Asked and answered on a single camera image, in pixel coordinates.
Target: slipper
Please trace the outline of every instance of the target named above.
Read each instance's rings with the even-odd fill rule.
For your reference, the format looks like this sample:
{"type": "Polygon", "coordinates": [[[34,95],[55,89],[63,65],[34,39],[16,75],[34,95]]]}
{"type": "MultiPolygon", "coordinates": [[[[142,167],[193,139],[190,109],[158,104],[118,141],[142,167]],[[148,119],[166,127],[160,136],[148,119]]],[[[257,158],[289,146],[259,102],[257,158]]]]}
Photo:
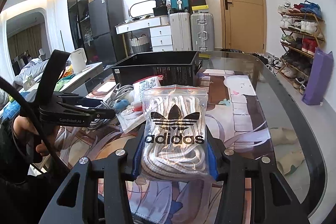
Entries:
{"type": "Polygon", "coordinates": [[[277,161],[277,167],[284,176],[293,174],[305,161],[302,150],[290,152],[277,161]]]}
{"type": "Polygon", "coordinates": [[[293,129],[273,127],[269,129],[273,146],[279,144],[295,144],[298,139],[293,129]]]}

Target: clear plastic zip bag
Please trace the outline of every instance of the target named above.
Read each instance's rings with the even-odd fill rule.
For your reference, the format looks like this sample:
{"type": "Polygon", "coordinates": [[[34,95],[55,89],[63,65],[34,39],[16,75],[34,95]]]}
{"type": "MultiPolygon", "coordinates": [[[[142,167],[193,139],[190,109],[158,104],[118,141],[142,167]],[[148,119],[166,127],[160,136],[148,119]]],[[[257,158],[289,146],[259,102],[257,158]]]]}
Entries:
{"type": "Polygon", "coordinates": [[[146,90],[142,176],[148,180],[208,180],[204,88],[161,86],[146,90]]]}

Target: human hand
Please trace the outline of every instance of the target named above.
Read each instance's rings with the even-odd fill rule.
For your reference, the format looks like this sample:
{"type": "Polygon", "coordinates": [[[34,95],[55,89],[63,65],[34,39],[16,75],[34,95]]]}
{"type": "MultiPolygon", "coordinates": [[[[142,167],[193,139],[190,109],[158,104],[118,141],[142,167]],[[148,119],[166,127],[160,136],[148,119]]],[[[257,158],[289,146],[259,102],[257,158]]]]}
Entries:
{"type": "MultiPolygon", "coordinates": [[[[54,145],[59,128],[60,126],[55,126],[52,134],[50,134],[47,137],[50,145],[54,145]]],[[[23,144],[26,144],[28,141],[27,139],[28,134],[26,134],[26,131],[29,131],[31,133],[34,133],[35,135],[38,135],[38,132],[36,128],[34,127],[33,123],[26,117],[17,116],[13,122],[13,129],[14,129],[14,135],[23,144]]],[[[49,155],[49,151],[43,141],[41,144],[36,146],[36,152],[41,154],[41,156],[43,157],[49,155]]]]}

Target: blue sneaker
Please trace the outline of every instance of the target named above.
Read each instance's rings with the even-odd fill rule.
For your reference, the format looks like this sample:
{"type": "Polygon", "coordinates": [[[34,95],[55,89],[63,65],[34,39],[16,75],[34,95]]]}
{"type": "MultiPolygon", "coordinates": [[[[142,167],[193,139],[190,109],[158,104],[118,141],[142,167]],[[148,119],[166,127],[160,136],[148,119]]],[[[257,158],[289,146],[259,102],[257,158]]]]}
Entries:
{"type": "Polygon", "coordinates": [[[302,13],[312,13],[315,14],[318,18],[322,19],[321,8],[318,4],[305,0],[304,5],[304,8],[300,8],[302,13]]]}

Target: laundry basket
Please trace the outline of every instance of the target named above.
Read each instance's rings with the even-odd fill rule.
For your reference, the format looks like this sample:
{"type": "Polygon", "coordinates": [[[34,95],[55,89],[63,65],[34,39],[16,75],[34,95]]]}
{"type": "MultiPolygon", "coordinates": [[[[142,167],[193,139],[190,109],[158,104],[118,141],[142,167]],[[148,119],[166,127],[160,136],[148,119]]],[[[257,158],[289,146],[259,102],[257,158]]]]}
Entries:
{"type": "Polygon", "coordinates": [[[151,51],[149,40],[144,34],[139,38],[132,35],[130,43],[134,54],[151,51]]]}

